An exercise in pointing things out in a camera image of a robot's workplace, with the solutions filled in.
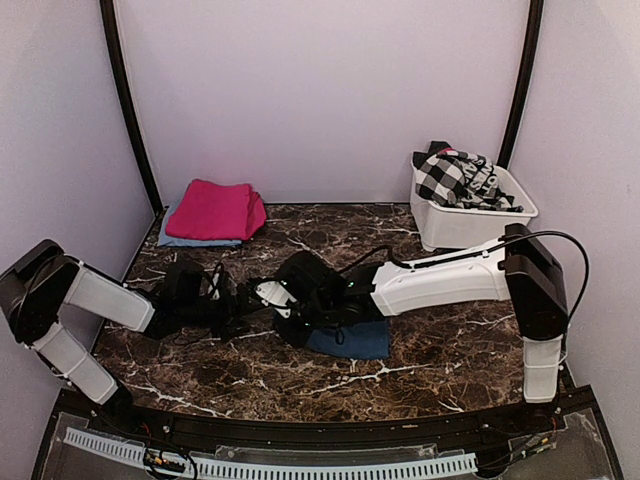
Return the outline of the black curved front rail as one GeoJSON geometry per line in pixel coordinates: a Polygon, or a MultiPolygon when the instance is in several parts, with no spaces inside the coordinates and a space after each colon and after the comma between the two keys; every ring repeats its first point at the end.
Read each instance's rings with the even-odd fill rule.
{"type": "Polygon", "coordinates": [[[115,421],[86,405],[77,407],[91,426],[108,432],[144,435],[153,444],[170,443],[212,451],[230,445],[256,448],[382,448],[435,444],[444,449],[501,446],[506,441],[552,429],[552,422],[520,404],[471,413],[409,420],[338,423],[287,423],[232,420],[171,413],[134,406],[126,421],[115,421]]]}

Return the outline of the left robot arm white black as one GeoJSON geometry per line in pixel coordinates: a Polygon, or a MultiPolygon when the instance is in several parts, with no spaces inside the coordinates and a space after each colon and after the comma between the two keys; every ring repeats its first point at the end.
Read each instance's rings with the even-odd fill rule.
{"type": "Polygon", "coordinates": [[[179,258],[147,279],[151,285],[125,285],[64,253],[50,240],[36,245],[1,276],[1,313],[15,341],[32,351],[63,381],[103,407],[101,417],[120,436],[141,427],[140,412],[125,399],[155,395],[182,409],[202,411],[200,386],[179,373],[178,348],[215,346],[253,334],[251,321],[265,322],[266,308],[249,288],[234,284],[223,264],[207,270],[179,258]],[[112,360],[94,357],[60,317],[101,318],[120,332],[141,335],[138,346],[156,342],[155,354],[132,353],[124,379],[109,371],[112,360]]]}

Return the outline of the right black corner post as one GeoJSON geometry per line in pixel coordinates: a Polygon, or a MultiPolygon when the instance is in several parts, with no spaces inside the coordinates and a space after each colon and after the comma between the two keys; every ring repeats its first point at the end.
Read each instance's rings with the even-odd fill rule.
{"type": "Polygon", "coordinates": [[[526,106],[542,26],[543,11],[543,0],[531,0],[529,2],[517,79],[497,160],[497,164],[504,169],[508,169],[510,166],[526,106]]]}

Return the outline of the left black corner post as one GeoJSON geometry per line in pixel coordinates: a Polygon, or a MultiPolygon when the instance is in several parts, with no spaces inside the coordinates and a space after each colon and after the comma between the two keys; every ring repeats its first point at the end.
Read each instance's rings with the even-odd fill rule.
{"type": "Polygon", "coordinates": [[[142,132],[137,118],[131,88],[128,81],[125,59],[120,41],[116,5],[112,0],[99,1],[104,37],[119,100],[121,114],[125,123],[128,139],[143,187],[155,214],[163,210],[163,204],[151,164],[144,145],[142,132]]]}

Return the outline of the dark blue garment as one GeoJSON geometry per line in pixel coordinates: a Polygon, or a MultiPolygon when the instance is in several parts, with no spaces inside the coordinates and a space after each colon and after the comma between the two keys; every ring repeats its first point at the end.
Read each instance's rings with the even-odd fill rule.
{"type": "Polygon", "coordinates": [[[390,345],[390,324],[383,319],[341,329],[314,329],[304,347],[338,358],[384,360],[390,356],[390,345]]]}

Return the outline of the black shirt white lettering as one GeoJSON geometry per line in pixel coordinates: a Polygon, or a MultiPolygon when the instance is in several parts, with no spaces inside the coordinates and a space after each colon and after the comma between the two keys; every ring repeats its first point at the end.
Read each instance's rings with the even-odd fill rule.
{"type": "Polygon", "coordinates": [[[495,166],[490,159],[463,151],[447,156],[463,175],[460,200],[463,208],[507,211],[513,206],[511,197],[500,188],[495,166]]]}

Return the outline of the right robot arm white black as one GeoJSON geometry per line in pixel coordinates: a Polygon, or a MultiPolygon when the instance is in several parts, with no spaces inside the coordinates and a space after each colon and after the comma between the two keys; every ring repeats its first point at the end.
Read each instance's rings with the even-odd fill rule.
{"type": "Polygon", "coordinates": [[[341,270],[302,251],[254,291],[294,332],[345,327],[422,308],[471,301],[509,301],[524,342],[524,401],[510,413],[521,434],[549,416],[563,344],[576,311],[568,305],[563,268],[541,243],[555,231],[509,224],[497,239],[419,260],[384,262],[366,256],[341,270]]]}

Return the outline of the pink trousers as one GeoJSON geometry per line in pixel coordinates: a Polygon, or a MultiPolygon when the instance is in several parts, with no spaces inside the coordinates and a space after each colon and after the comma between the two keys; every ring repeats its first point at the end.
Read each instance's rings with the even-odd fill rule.
{"type": "Polygon", "coordinates": [[[169,216],[169,236],[196,240],[249,240],[266,223],[262,198],[247,183],[223,186],[195,179],[169,216]]]}

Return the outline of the black white checkered shirt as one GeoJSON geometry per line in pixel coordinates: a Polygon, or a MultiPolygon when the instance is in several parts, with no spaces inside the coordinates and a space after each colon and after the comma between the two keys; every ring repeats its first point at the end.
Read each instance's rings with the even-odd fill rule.
{"type": "Polygon", "coordinates": [[[463,175],[443,152],[451,146],[444,141],[431,141],[426,151],[412,155],[413,193],[446,208],[461,208],[463,175]]]}

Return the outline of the black corner post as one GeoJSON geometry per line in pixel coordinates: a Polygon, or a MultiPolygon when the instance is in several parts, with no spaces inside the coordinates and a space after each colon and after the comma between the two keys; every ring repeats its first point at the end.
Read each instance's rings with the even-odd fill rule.
{"type": "Polygon", "coordinates": [[[543,11],[543,0],[531,0],[529,2],[517,79],[497,160],[497,164],[504,169],[508,169],[510,166],[526,106],[542,26],[543,11]]]}
{"type": "Polygon", "coordinates": [[[116,5],[112,0],[99,1],[104,37],[119,100],[121,114],[125,123],[128,139],[143,187],[155,214],[163,210],[163,204],[151,164],[144,145],[142,132],[137,118],[131,88],[128,81],[125,59],[120,41],[116,5]]]}

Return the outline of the white plastic laundry bin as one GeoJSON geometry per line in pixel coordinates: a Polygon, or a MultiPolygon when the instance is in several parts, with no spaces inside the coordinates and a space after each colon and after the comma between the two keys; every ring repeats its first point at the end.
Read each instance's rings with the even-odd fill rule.
{"type": "Polygon", "coordinates": [[[413,173],[410,208],[426,251],[473,247],[501,236],[508,224],[527,225],[538,216],[538,208],[511,173],[499,166],[495,167],[495,173],[499,186],[514,197],[514,204],[521,206],[522,212],[441,207],[416,193],[419,176],[413,173]]]}

